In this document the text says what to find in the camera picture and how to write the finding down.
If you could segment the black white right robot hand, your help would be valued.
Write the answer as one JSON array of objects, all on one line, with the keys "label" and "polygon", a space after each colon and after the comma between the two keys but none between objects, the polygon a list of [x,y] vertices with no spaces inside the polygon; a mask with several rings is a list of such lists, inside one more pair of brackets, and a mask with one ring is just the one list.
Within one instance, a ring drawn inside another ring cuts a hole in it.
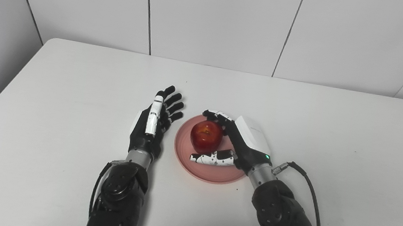
[{"label": "black white right robot hand", "polygon": [[259,184],[276,180],[272,172],[271,151],[259,126],[243,116],[233,120],[220,111],[207,109],[202,114],[224,127],[233,150],[191,154],[191,162],[223,167],[233,165]]}]

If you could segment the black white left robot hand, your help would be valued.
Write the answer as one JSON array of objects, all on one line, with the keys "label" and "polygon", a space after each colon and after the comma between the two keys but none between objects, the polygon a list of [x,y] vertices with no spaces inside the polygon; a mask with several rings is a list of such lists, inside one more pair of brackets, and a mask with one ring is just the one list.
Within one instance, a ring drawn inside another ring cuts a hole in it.
[{"label": "black white left robot hand", "polygon": [[162,140],[171,124],[183,118],[182,95],[170,86],[157,92],[151,105],[139,113],[131,130],[128,151],[148,152],[156,160],[162,153]]}]

